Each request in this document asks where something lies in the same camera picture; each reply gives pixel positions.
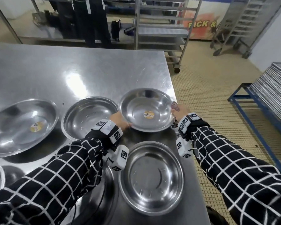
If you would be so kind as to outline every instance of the black bag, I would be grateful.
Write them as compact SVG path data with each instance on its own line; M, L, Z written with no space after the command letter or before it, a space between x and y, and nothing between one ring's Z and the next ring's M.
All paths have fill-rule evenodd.
M121 30L121 19L119 19L118 21L112 21L111 23L111 36L112 39L115 41L120 41L119 40L119 36L120 36L120 30Z

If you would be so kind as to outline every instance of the bowl rim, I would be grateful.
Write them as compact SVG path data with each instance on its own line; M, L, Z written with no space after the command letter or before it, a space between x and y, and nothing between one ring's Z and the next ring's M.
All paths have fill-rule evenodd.
M49 133L51 133L51 131L55 128L55 126L56 126L56 124L57 124L57 122L58 122L58 120L59 120L59 113L58 113L57 105L56 105L54 102L52 102L51 100L46 100L46 99L30 98L30 99L22 100L22 101L19 101L19 102L15 102L15 103L13 103L13 104L11 104L11 105L9 105L9 106L6 106L6 107L2 108L2 109L0 110L0 113L1 113L2 111L4 111L5 109L8 109L8 108L10 108L10 107L12 107L12 106L15 106L15 105L17 105L17 104L19 104L19 103L28 102L28 101L41 101L41 102L47 102L47 103L51 104L51 106L52 106L53 109L55 110L55 120L54 120L54 123L53 123L52 127L51 127L47 132L45 132L45 134L44 134L42 137L40 137L38 140L36 140L36 141L35 141L33 144L31 144L29 147L23 148L23 149L18 150L18 151L0 153L0 158L2 158L2 157L7 157L7 156L11 156L11 155L16 155L16 154L22 153L23 151L26 151L26 150L28 150L28 149L34 147L35 145L37 145L38 143L40 143L42 140L44 140L44 139L49 135Z
M171 97L170 97L168 94L166 94L165 92L160 91L160 90L158 90L158 89L155 89L155 88L150 88L150 87L139 87L139 88L136 88L136 89L132 89L132 90L128 91L127 93L125 93L125 94L122 96L122 98L120 99L119 105L118 105L119 111L121 112L121 114L122 114L122 116L123 116L123 118L124 118L125 121L128 121L128 120L125 118L125 116L124 116L123 113L122 113L122 104L123 104L123 102L124 102L124 100L125 100L125 98L127 97L128 94L130 94L130 93L133 92L133 91L140 90L140 89L157 91L157 92L161 93L162 95L164 95L169 101L173 102L173 100L171 99ZM160 132L160 131L162 131L162 130L165 130L165 129L169 128L169 127L174 123L175 117L174 117L172 114L171 114L171 116L172 116L171 122L170 122L168 125L164 126L163 128L160 128L160 129L145 130L145 129L142 129L142 128L137 128L137 127L135 127L135 126L133 125L133 123L132 123L132 126L131 126L131 127L132 127L133 129L135 129L135 130L138 130L138 131L141 131L141 132L146 132L146 133L156 133L156 132Z
M69 109L67 109L67 111L64 113L62 119L61 119L61 122L60 122L60 126L61 126L61 131L63 132L63 134L70 140L72 141L76 141L76 140L79 140L79 139L76 139L74 137L72 137L65 129L65 125L64 125L64 121L65 121L65 118L69 115L69 112L81 101L83 100L87 100L87 99L104 99L105 101L109 101L111 104L113 104L115 107L116 107L116 110L119 111L119 108L118 108L118 105L111 99L109 98L106 98L104 96L90 96L90 97L86 97L84 99L80 99L78 100L77 102L75 102L72 106L70 106Z
M184 193L184 179L185 179L185 174L184 174L184 169L182 167L182 164L180 162L180 159L179 157L177 157L174 152L168 147L166 146L165 144L162 144L160 142L157 142L157 141L142 141L142 142L139 142L135 145L132 146L131 149L129 149L129 155L131 154L132 151L134 151L135 149L139 148L140 146L145 146L147 144L156 144L160 147L162 147L163 149L165 149L168 153L170 153L175 162L178 164L178 169L181 171L182 173L182 181L180 182L181 184L181 190L179 192L179 196L178 198L176 199L176 201L171 204L168 208L166 209L163 209L161 211L158 211L158 212L146 212L146 211L142 211L140 210L138 207L136 207L133 203L135 201L131 200L130 197L127 196L126 192L124 191L124 189L126 189L126 187L124 186L124 184L122 183L122 172L123 170L121 170L118 174L118 182L119 182L119 188L120 188L120 191L122 193L122 196L123 198L125 199L125 201L127 202L128 205L131 206L131 208L133 208L135 211L141 213L141 214L144 214L144 215L148 215L148 216L158 216L158 215L164 215L164 214L167 214L169 212L171 212L174 208L176 208L178 206L178 204L180 203L180 201L182 200L182 196L183 196L183 193Z

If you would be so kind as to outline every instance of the bowl sticker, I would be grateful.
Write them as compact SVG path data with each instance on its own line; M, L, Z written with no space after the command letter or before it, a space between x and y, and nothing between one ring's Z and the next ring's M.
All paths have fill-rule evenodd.
M30 126L30 131L31 132L38 132L43 128L44 124L41 121L35 122Z
M154 112L150 110L146 110L143 114L143 116L147 119L152 119L154 118Z

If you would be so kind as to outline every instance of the left hand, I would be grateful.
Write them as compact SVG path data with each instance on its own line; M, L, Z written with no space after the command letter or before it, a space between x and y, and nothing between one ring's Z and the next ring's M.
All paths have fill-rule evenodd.
M121 128L122 131L124 131L128 127L131 127L131 123L123 120L123 116L120 111L111 115L109 119L113 121L117 125L117 127Z

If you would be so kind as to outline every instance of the hand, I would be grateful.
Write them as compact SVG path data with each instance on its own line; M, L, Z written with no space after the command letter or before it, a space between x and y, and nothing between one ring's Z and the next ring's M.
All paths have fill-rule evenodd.
M131 123L128 123L123 120L123 116L120 111L111 115L109 119L113 121L117 127L121 128L122 131L124 131L128 127L131 127Z
M179 111L171 109L171 113L174 115L176 120L179 122L185 115L187 115L191 111L184 104L178 104L178 108L179 108Z

